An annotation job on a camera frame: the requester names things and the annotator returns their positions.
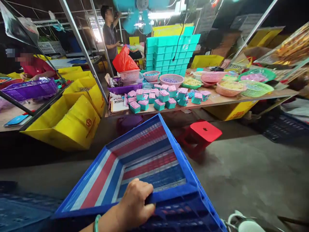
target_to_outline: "gray shirt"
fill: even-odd
[[[116,44],[115,34],[114,34],[114,25],[111,24],[110,27],[104,24],[103,26],[103,36],[104,36],[104,42],[107,45]],[[112,49],[107,50],[108,58],[110,60],[115,59],[117,52],[117,47],[114,47]]]

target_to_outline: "red plastic bag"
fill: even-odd
[[[113,60],[113,65],[117,72],[125,72],[139,69],[134,60],[129,56],[129,49],[125,46]]]

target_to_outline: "plastic stool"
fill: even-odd
[[[194,138],[196,147],[193,147],[186,141],[188,136]],[[177,141],[188,148],[188,155],[194,161],[201,160],[201,153],[205,148],[219,138],[222,135],[220,131],[215,126],[211,125],[209,122],[204,120],[199,120],[195,123],[192,123],[184,133],[177,137]]]

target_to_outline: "red shirt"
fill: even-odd
[[[33,57],[33,62],[31,65],[27,65],[24,62],[21,62],[20,65],[23,67],[24,73],[30,74],[32,77],[34,77],[37,74],[42,74],[47,71],[54,71],[55,70],[49,66],[49,64],[37,57]],[[52,76],[55,80],[59,77],[57,76],[56,72],[55,75]]]

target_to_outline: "blue fan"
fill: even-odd
[[[138,23],[139,12],[142,11],[141,17],[145,24],[143,34],[151,33],[150,20],[148,18],[149,10],[165,10],[169,4],[167,0],[113,0],[118,11],[128,11],[128,18],[124,22],[123,27],[129,33],[135,31],[135,24]]]

